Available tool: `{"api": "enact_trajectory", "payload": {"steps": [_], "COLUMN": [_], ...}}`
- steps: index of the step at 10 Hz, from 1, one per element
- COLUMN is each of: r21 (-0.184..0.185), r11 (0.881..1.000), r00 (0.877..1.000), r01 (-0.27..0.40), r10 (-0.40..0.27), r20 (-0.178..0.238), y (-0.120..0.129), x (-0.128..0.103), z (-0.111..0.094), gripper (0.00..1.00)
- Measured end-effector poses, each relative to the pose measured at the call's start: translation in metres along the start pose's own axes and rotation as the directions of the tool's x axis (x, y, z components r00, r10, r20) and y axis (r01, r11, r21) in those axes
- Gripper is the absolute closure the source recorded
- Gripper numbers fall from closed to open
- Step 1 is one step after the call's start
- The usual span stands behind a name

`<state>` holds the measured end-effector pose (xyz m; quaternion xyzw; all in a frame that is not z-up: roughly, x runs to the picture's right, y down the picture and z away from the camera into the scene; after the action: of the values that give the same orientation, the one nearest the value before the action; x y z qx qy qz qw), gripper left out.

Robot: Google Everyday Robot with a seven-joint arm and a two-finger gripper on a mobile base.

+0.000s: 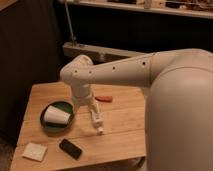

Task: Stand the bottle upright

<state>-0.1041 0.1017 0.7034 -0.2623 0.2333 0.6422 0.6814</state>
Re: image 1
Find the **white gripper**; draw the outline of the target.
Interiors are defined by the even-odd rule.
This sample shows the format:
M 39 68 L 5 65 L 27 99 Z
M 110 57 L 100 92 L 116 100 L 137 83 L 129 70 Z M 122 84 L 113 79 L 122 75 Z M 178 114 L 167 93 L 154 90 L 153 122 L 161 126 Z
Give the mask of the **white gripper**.
M 89 84 L 75 85 L 71 87 L 74 112 L 81 106 L 90 106 L 93 102 L 93 93 Z

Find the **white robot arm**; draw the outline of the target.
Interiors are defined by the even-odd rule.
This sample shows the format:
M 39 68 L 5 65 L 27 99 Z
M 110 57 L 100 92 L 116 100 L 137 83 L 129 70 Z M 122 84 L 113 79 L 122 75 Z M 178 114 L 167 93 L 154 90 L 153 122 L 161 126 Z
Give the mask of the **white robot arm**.
M 213 171 L 213 53 L 161 51 L 95 65 L 79 55 L 60 71 L 80 106 L 92 84 L 147 87 L 147 171 Z

